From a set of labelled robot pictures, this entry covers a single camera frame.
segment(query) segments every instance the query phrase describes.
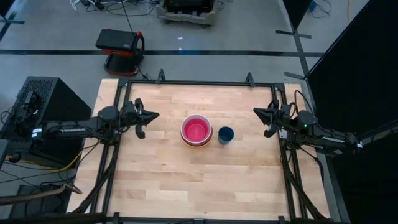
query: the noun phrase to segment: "gray floor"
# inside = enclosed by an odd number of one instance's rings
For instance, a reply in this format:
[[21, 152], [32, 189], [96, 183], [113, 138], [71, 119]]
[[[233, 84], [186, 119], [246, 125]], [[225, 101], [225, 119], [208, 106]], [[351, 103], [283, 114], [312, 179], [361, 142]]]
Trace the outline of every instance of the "gray floor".
[[[108, 12], [86, 12], [78, 5], [74, 11], [68, 0], [20, 0], [21, 9], [16, 19], [24, 25], [13, 24], [0, 41], [0, 49], [9, 50], [95, 50], [95, 41], [102, 28], [129, 30], [126, 18]], [[146, 39], [147, 50], [262, 50], [297, 52], [294, 38], [276, 34], [275, 30], [290, 31], [289, 20], [282, 1], [235, 0], [225, 1], [218, 13], [215, 26], [203, 29], [198, 25], [174, 22], [164, 24], [155, 11], [149, 16], [131, 17], [134, 30], [140, 30]], [[325, 9], [327, 5], [317, 0]], [[307, 14], [300, 27], [302, 34], [312, 39], [301, 39], [304, 52], [325, 52], [349, 24], [347, 1], [330, 0], [330, 17], [316, 19]], [[352, 1], [350, 19], [367, 0]], [[128, 6], [127, 13], [148, 12], [147, 4]], [[17, 92], [27, 76], [60, 77], [89, 106], [93, 107], [102, 78], [115, 78], [103, 70], [104, 55], [0, 55], [0, 111], [12, 106]], [[309, 68], [319, 58], [306, 58]], [[300, 83], [283, 76], [284, 72], [304, 75], [298, 57], [270, 56], [194, 56], [147, 55], [141, 65], [143, 72], [155, 77], [163, 68], [167, 79], [243, 81], [251, 72], [256, 82]], [[16, 169], [4, 165], [2, 170], [19, 177], [43, 173], [40, 170]], [[0, 173], [0, 181], [14, 177]], [[26, 179], [32, 184], [59, 180], [58, 174]], [[15, 195], [22, 181], [1, 184], [0, 195]], [[333, 191], [325, 182], [332, 218], [338, 219]], [[10, 207], [0, 208], [0, 218], [7, 218]]]

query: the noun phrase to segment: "black panel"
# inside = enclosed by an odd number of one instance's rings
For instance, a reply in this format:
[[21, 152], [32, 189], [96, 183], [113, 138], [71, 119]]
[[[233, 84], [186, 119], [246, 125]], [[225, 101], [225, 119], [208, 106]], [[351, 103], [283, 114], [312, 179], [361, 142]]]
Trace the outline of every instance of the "black panel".
[[0, 1], [0, 15], [6, 16], [15, 0], [1, 0]]
[[[15, 132], [13, 115], [22, 110], [29, 91], [38, 99], [38, 116], [24, 121], [24, 132]], [[10, 150], [21, 153], [23, 159], [37, 164], [64, 167], [76, 157], [81, 149], [82, 138], [46, 139], [43, 145], [32, 147], [32, 130], [40, 123], [49, 121], [81, 121], [91, 115], [90, 107], [77, 96], [61, 79], [55, 77], [27, 77], [18, 93], [17, 100], [1, 130], [0, 138], [10, 140]]]
[[102, 29], [95, 46], [99, 49], [111, 49], [130, 52], [136, 33], [127, 31]]
[[168, 0], [166, 8], [170, 11], [200, 11], [210, 12], [212, 10], [214, 0]]
[[397, 12], [398, 1], [370, 0], [310, 72], [324, 128], [362, 134], [398, 119]]
[[393, 214], [398, 201], [397, 139], [398, 134], [392, 134], [365, 145], [364, 154], [333, 158], [352, 223], [396, 222]]
[[287, 14], [294, 30], [297, 30], [312, 0], [284, 0]]

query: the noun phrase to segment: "wooden tabletop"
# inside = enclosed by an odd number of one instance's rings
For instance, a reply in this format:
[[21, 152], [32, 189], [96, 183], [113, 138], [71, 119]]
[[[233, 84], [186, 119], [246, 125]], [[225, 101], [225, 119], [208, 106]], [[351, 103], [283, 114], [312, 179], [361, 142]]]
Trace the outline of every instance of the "wooden tabletop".
[[[102, 80], [94, 115], [113, 104], [117, 83]], [[301, 89], [293, 84], [285, 88], [288, 102]], [[283, 215], [289, 219], [278, 137], [265, 138], [267, 126], [252, 111], [271, 102], [270, 88], [133, 84], [130, 100], [135, 98], [160, 116], [145, 128], [145, 139], [138, 139], [134, 128], [122, 135], [108, 215], [244, 220], [277, 220]], [[298, 106], [305, 108], [302, 99]], [[205, 147], [192, 148], [181, 140], [181, 123], [192, 114], [206, 116], [215, 130]], [[217, 141], [222, 126], [235, 132], [226, 146]], [[85, 144], [95, 142], [87, 139]], [[316, 156], [313, 149], [307, 149]], [[72, 194], [68, 211], [94, 187], [101, 153], [102, 146], [98, 146], [80, 165], [75, 185], [83, 195]], [[304, 190], [329, 217], [317, 163], [301, 151], [297, 154]]]

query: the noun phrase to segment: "dark blue mug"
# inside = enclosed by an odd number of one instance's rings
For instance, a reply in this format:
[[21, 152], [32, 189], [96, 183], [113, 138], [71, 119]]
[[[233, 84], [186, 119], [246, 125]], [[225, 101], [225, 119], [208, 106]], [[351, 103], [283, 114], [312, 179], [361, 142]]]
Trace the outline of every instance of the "dark blue mug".
[[222, 127], [218, 130], [218, 141], [222, 145], [228, 144], [234, 138], [234, 130], [230, 127]]

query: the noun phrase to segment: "black case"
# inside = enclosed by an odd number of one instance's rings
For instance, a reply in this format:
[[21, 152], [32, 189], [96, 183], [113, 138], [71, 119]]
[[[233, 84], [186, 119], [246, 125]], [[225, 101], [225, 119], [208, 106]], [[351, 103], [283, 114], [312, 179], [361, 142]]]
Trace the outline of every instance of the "black case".
[[60, 78], [27, 77], [17, 96], [11, 114], [21, 110], [29, 91], [39, 96], [38, 116], [25, 126], [23, 135], [16, 134], [11, 117], [8, 116], [0, 137], [10, 141], [10, 151], [22, 158], [44, 166], [65, 167], [78, 154], [83, 138], [47, 139], [42, 146], [32, 147], [32, 130], [40, 123], [49, 121], [81, 121], [89, 119], [91, 108], [74, 93]]

